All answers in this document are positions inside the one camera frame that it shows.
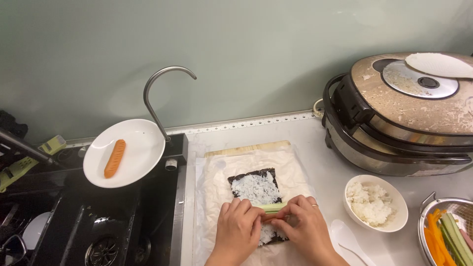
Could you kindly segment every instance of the rice cooker lid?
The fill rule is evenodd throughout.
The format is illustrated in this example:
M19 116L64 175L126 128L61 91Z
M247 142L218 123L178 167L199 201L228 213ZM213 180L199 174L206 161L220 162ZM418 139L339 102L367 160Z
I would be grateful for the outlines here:
M425 134L473 135L473 80L427 75L405 64L411 53L358 60L350 75L376 115L401 128ZM473 66L473 57L445 53ZM375 63L385 61L381 69Z
M447 98L460 88L456 79L428 75L413 69L405 60L388 64L382 71L382 77L391 88L423 99Z

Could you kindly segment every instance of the wall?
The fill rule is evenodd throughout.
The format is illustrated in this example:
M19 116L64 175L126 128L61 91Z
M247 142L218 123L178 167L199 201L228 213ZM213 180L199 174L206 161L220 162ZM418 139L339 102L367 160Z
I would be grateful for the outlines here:
M0 109L27 140L90 137L130 118L165 127L310 109L359 58L473 52L470 0L3 0Z

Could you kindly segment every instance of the bowl of rice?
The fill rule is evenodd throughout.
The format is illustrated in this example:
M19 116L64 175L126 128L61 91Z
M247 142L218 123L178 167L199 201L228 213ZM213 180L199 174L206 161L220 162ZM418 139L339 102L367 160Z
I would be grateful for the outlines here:
M408 210L403 196L379 177L359 175L350 179L344 196L348 214L364 228L389 233L406 225Z

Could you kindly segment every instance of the cutting board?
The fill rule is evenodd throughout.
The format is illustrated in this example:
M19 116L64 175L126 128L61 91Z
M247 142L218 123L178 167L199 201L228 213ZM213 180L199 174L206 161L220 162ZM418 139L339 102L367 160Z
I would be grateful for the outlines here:
M289 141L270 142L270 143L265 143L265 144L257 144L257 145L238 147L238 148L226 149L226 150L220 150L220 151L209 151L204 154L204 157L207 158L207 157L211 157L215 155L237 155L246 151L263 150L263 149L270 149L270 148L289 146L289 145L291 145Z

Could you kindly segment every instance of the hand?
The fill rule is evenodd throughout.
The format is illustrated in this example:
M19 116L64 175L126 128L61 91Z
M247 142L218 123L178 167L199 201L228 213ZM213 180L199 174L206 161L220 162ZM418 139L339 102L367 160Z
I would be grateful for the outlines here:
M333 248L327 224L316 204L313 197L296 196L276 214L277 219L271 224L283 230L298 251L314 265L349 266ZM299 220L294 228L283 220L288 214L295 215Z
M217 222L215 247L205 266L239 266L258 247L264 210L248 199L224 203Z

